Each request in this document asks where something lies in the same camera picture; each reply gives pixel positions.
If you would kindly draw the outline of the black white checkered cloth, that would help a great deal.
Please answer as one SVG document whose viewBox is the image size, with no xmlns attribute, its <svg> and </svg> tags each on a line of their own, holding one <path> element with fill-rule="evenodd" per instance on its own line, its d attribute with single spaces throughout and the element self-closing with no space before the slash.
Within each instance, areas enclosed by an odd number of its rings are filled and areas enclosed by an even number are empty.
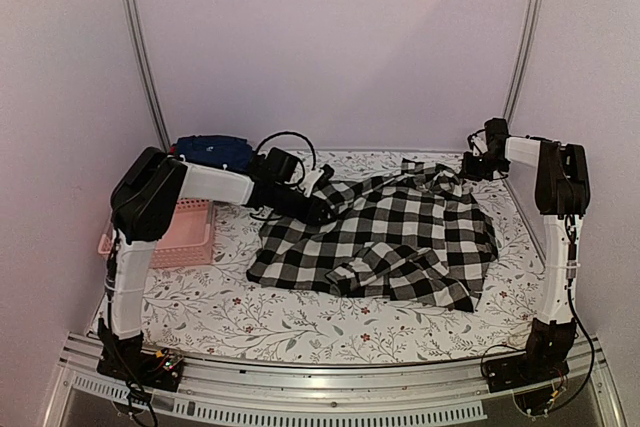
<svg viewBox="0 0 640 427">
<path fill-rule="evenodd" d="M 403 160 L 397 173 L 330 182 L 313 196 L 329 207 L 328 223 L 266 222 L 248 281 L 476 310 L 498 246 L 491 218 L 453 169 Z"/>
</svg>

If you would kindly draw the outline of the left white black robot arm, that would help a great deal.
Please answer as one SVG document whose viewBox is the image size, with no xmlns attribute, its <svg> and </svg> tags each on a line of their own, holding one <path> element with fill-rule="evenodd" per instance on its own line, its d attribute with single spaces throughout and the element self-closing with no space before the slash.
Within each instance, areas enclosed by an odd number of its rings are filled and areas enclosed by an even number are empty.
<svg viewBox="0 0 640 427">
<path fill-rule="evenodd" d="M 143 350 L 142 301 L 158 242 L 169 230 L 181 199 L 196 199 L 275 213 L 311 226 L 326 225 L 334 214 L 316 189 L 334 174 L 314 165 L 294 180 L 300 158 L 273 148 L 250 153 L 237 163 L 229 156 L 215 165 L 190 162 L 183 155 L 145 149 L 112 192 L 111 249 L 106 262 L 106 311 L 98 321 L 103 351 L 98 373 L 124 381 L 133 392 L 177 391 L 183 372 L 178 354 Z"/>
</svg>

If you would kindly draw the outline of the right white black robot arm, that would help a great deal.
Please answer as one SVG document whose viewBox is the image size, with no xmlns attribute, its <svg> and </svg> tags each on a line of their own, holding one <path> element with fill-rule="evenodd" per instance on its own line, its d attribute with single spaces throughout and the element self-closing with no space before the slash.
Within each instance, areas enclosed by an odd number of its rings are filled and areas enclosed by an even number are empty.
<svg viewBox="0 0 640 427">
<path fill-rule="evenodd" d="M 503 118 L 492 118 L 467 138 L 463 177 L 479 181 L 507 174 L 512 164 L 536 170 L 535 205 L 545 233 L 545 278 L 541 306 L 534 317 L 524 352 L 483 363 L 481 372 L 491 392 L 561 378 L 576 334 L 583 332 L 575 309 L 574 287 L 579 242 L 590 202 L 583 146 L 542 137 L 514 136 Z"/>
</svg>

